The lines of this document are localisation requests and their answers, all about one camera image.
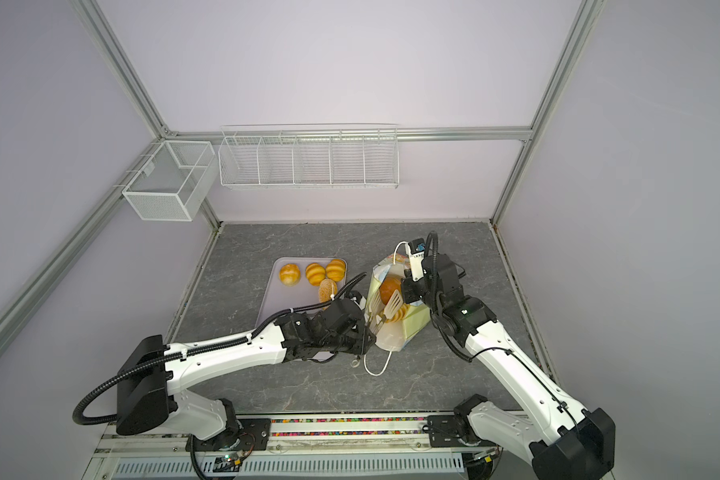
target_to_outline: wire basket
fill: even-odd
[[[396,134],[224,137],[219,146],[221,184],[245,188],[397,187]]]
[[[210,142],[164,140],[123,196],[142,220],[192,221],[216,180],[218,160]]]

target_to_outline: metal mounting plate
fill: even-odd
[[[427,417],[429,428],[429,445],[432,447],[463,447],[463,443],[457,438],[456,416],[453,415],[430,415]],[[495,443],[489,440],[480,440],[477,445],[470,444],[470,447],[492,447]]]
[[[240,418],[242,429],[240,430],[240,443],[232,448],[232,450],[242,450],[247,452],[253,443],[254,450],[266,450],[267,441],[269,441],[269,427],[272,420],[269,418]],[[213,444],[211,440],[206,442],[199,441],[195,445],[197,452],[212,452]]]

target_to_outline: vent grille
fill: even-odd
[[[240,472],[214,472],[214,456],[200,460],[203,472],[211,477],[289,477],[311,475],[394,475],[412,473],[461,473],[461,454],[450,452],[411,454],[363,454],[253,456],[242,463]],[[194,478],[188,458],[122,458],[113,480],[118,478]]]

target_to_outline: white wall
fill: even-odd
[[[580,0],[101,0],[173,130],[528,125]]]
[[[72,410],[139,341],[164,335],[208,240],[202,219],[144,222],[124,205],[0,358],[0,479],[77,479],[105,426]],[[86,410],[116,411],[115,389]]]
[[[500,231],[616,477],[720,478],[720,1],[606,4]]]
[[[65,0],[0,1],[0,310],[150,141]],[[117,212],[0,358],[0,478],[80,478],[103,429],[72,408],[166,331],[207,238]]]
[[[0,2],[0,311],[151,140],[65,0]]]
[[[528,125],[580,0],[100,4],[168,125],[218,131]],[[401,144],[397,190],[217,186],[210,201],[224,221],[488,217],[518,145]],[[444,201],[412,201],[411,193],[432,188]]]
[[[520,146],[518,140],[401,142],[396,189],[216,185],[209,198],[219,218],[233,222],[489,218]]]

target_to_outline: gray marble countertop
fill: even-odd
[[[401,240],[438,232],[440,251],[467,271],[464,292],[495,312],[519,348],[536,358],[520,309],[490,234],[482,223],[225,225],[175,341],[208,340],[254,327],[272,264],[281,256],[343,258],[348,278],[373,266]],[[369,277],[358,286],[367,293]],[[503,409],[519,409],[499,381],[478,363],[457,358],[432,326],[400,352],[382,376],[352,368],[354,358],[288,362],[217,377],[192,388],[229,398],[238,413],[451,410],[474,393]],[[372,347],[368,368],[378,372],[387,352]]]

